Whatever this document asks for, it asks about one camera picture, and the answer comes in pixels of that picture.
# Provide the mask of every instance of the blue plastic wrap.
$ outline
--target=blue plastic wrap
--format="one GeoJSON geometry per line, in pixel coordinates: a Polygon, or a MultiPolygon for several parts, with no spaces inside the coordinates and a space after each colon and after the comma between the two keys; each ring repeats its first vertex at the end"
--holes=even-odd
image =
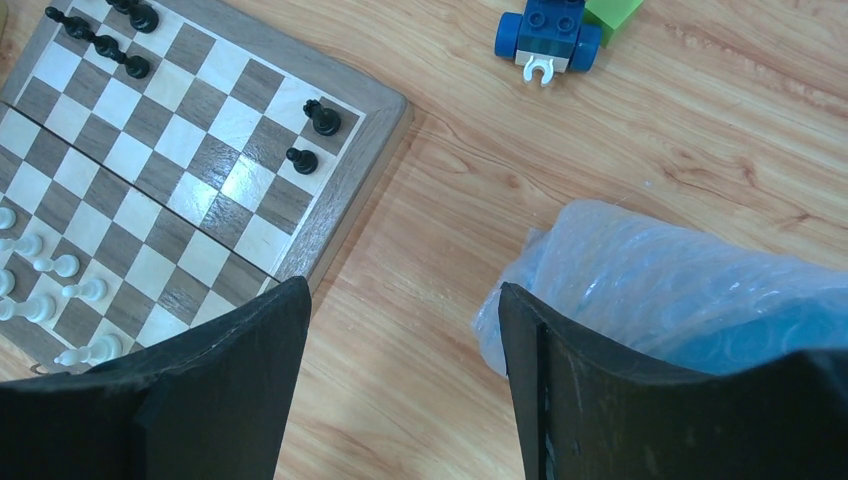
{"type": "Polygon", "coordinates": [[[550,232],[528,237],[480,308],[472,328],[501,375],[504,281],[623,345],[707,373],[803,348],[848,347],[848,273],[600,201],[572,202],[550,232]]]}

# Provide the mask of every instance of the chessboard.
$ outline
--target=chessboard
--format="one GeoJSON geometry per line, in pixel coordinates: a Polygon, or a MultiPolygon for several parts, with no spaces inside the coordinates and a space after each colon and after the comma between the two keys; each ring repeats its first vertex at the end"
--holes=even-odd
{"type": "Polygon", "coordinates": [[[68,17],[150,63],[133,78],[45,18],[0,97],[265,274],[314,290],[411,122],[399,93],[219,0],[144,2],[141,33],[105,0],[68,17]],[[337,112],[324,136],[308,100],[337,112]],[[318,168],[295,171],[289,148],[318,168]]]}
{"type": "Polygon", "coordinates": [[[112,334],[127,354],[159,343],[241,306],[279,283],[173,211],[82,155],[45,128],[0,106],[0,208],[15,222],[0,236],[37,236],[26,255],[0,252],[14,277],[8,300],[47,295],[50,318],[0,322],[0,334],[50,371],[78,372],[53,359],[112,334]],[[33,264],[72,255],[77,273],[40,273],[33,264]],[[62,289],[91,279],[106,284],[94,302],[62,289]]]}

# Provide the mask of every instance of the dark square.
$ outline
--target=dark square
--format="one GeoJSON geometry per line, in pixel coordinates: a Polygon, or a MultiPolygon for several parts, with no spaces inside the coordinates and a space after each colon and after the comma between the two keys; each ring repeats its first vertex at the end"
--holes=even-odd
{"type": "Polygon", "coordinates": [[[280,171],[286,159],[286,150],[294,145],[297,134],[279,123],[263,116],[256,125],[256,130],[244,146],[244,154],[271,170],[280,171]]]}
{"type": "Polygon", "coordinates": [[[145,243],[168,260],[179,263],[195,229],[170,210],[163,209],[145,243]]]}
{"type": "Polygon", "coordinates": [[[208,83],[194,79],[182,103],[177,108],[177,115],[183,117],[201,130],[209,131],[218,112],[224,105],[227,95],[208,83]]]}
{"type": "Polygon", "coordinates": [[[277,176],[256,209],[256,214],[291,235],[311,201],[312,195],[277,176]]]}
{"type": "MultiPolygon", "coordinates": [[[[138,33],[136,31],[136,29],[132,28],[132,25],[130,25],[130,17],[128,15],[124,15],[122,13],[119,13],[114,8],[109,9],[109,13],[106,14],[106,19],[103,20],[103,23],[107,27],[115,30],[116,32],[118,32],[121,35],[129,38],[130,40],[135,38],[135,35],[138,33]]],[[[126,45],[121,45],[121,50],[123,50],[125,48],[127,48],[126,45]]]]}
{"type": "Polygon", "coordinates": [[[32,268],[32,262],[17,253],[9,257],[4,268],[15,275],[15,288],[9,293],[9,298],[17,303],[25,302],[41,274],[32,268]]]}
{"type": "Polygon", "coordinates": [[[338,155],[347,141],[347,138],[350,136],[350,132],[353,131],[353,127],[356,125],[356,122],[359,121],[359,115],[349,110],[345,110],[344,107],[341,107],[337,103],[327,100],[326,98],[321,97],[320,101],[321,105],[327,108],[332,108],[339,114],[339,117],[342,120],[342,126],[335,135],[325,137],[323,135],[318,135],[318,133],[315,132],[315,128],[312,126],[312,121],[310,120],[306,122],[306,126],[303,127],[303,131],[300,132],[300,135],[328,151],[332,155],[338,155]]]}
{"type": "Polygon", "coordinates": [[[88,345],[103,316],[78,298],[72,298],[53,327],[53,331],[79,348],[88,345]]]}
{"type": "Polygon", "coordinates": [[[232,250],[236,248],[252,216],[250,210],[219,192],[212,206],[209,207],[209,212],[203,218],[200,228],[232,250]]]}
{"type": "Polygon", "coordinates": [[[207,293],[209,287],[177,267],[159,297],[159,305],[187,325],[191,325],[207,293]]]}
{"type": "Polygon", "coordinates": [[[156,73],[156,70],[159,69],[159,65],[162,64],[162,57],[154,54],[150,50],[142,47],[141,45],[133,42],[127,48],[126,54],[128,57],[133,57],[138,55],[139,57],[145,59],[150,63],[150,73],[147,74],[146,77],[138,79],[132,78],[128,73],[125,67],[118,67],[118,70],[115,71],[115,78],[120,80],[121,83],[127,85],[138,93],[144,93],[147,90],[147,86],[150,84],[150,80],[153,79],[153,74],[156,73]]]}
{"type": "Polygon", "coordinates": [[[3,197],[0,200],[0,207],[11,208],[15,212],[15,225],[8,230],[3,230],[3,237],[6,238],[20,238],[21,235],[26,231],[27,225],[29,225],[29,220],[32,218],[29,212],[24,210],[17,203],[9,200],[9,197],[3,197]]]}
{"type": "Polygon", "coordinates": [[[259,295],[266,275],[246,260],[230,253],[224,268],[212,285],[212,290],[236,307],[259,295]]]}
{"type": "Polygon", "coordinates": [[[53,230],[65,234],[65,229],[74,218],[80,199],[67,188],[56,182],[50,182],[44,198],[35,210],[35,216],[50,225],[53,230]]]}
{"type": "Polygon", "coordinates": [[[68,144],[45,129],[38,132],[24,160],[41,173],[53,178],[68,153],[68,144]]]}
{"type": "Polygon", "coordinates": [[[165,59],[192,75],[197,75],[214,45],[214,38],[185,24],[171,44],[165,59]]]}
{"type": "Polygon", "coordinates": [[[220,190],[238,157],[238,150],[212,135],[206,135],[186,170],[215,190],[220,190]]]}
{"type": "Polygon", "coordinates": [[[127,282],[123,282],[106,310],[106,318],[132,338],[138,336],[156,304],[127,282]]]}
{"type": "Polygon", "coordinates": [[[141,97],[124,127],[124,132],[148,147],[156,148],[159,137],[162,136],[173,115],[167,108],[150,98],[141,97]]]}
{"type": "Polygon", "coordinates": [[[18,173],[22,160],[14,153],[0,145],[0,191],[6,193],[12,179],[18,173]]]}
{"type": "Polygon", "coordinates": [[[258,110],[259,113],[265,113],[285,78],[282,74],[251,59],[244,67],[230,95],[248,107],[258,110]]]}
{"type": "Polygon", "coordinates": [[[124,278],[141,250],[141,240],[117,223],[109,226],[106,236],[94,254],[94,259],[124,278]]]}
{"type": "Polygon", "coordinates": [[[82,281],[82,274],[85,273],[86,269],[88,269],[88,264],[91,263],[91,257],[87,253],[83,252],[78,246],[64,238],[59,240],[59,244],[56,245],[56,250],[53,250],[53,254],[50,258],[56,260],[62,255],[73,255],[77,257],[77,260],[80,262],[80,269],[77,274],[69,278],[62,278],[57,275],[56,272],[50,272],[48,275],[50,275],[50,278],[63,287],[80,283],[80,281],[82,281]]]}
{"type": "Polygon", "coordinates": [[[167,204],[182,175],[182,167],[153,152],[150,160],[141,169],[135,186],[157,202],[167,204]]]}
{"type": "Polygon", "coordinates": [[[97,115],[88,116],[74,146],[95,161],[103,163],[121,132],[97,115]]]}
{"type": "Polygon", "coordinates": [[[65,95],[76,100],[80,105],[93,109],[100,100],[100,95],[109,83],[109,74],[83,59],[77,71],[65,87],[65,95]]]}
{"type": "MultiPolygon", "coordinates": [[[[96,32],[100,29],[100,22],[95,20],[94,18],[86,15],[78,8],[74,7],[69,12],[65,12],[65,15],[69,17],[80,17],[91,27],[92,32],[96,32]]],[[[67,48],[71,52],[79,55],[80,57],[85,55],[85,51],[88,50],[88,42],[85,40],[77,40],[75,38],[71,38],[68,35],[68,32],[65,31],[64,27],[59,28],[59,33],[56,34],[56,43],[67,48]]]]}
{"type": "Polygon", "coordinates": [[[17,107],[38,124],[44,125],[61,95],[61,92],[55,88],[32,77],[21,99],[18,100],[17,107]]]}
{"type": "Polygon", "coordinates": [[[115,218],[130,186],[105,168],[98,168],[91,186],[85,192],[85,203],[110,219],[115,218]]]}

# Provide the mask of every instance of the green lego brick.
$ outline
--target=green lego brick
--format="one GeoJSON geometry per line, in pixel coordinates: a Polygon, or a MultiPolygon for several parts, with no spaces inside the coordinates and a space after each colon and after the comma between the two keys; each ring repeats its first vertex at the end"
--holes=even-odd
{"type": "Polygon", "coordinates": [[[601,46],[606,48],[641,6],[642,0],[588,0],[583,23],[601,27],[601,46]]]}

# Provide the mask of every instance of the wooden floor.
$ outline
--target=wooden floor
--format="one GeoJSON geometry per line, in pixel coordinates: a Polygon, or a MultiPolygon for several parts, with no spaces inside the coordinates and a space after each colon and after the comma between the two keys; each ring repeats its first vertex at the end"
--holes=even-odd
{"type": "MultiPolygon", "coordinates": [[[[8,75],[47,0],[7,0],[8,75]]],[[[600,198],[848,269],[848,4],[646,0],[586,75],[495,58],[522,0],[230,0],[416,120],[315,297],[278,478],[520,478],[469,322],[530,227],[600,198]]],[[[0,375],[30,375],[0,345],[0,375]]]]}

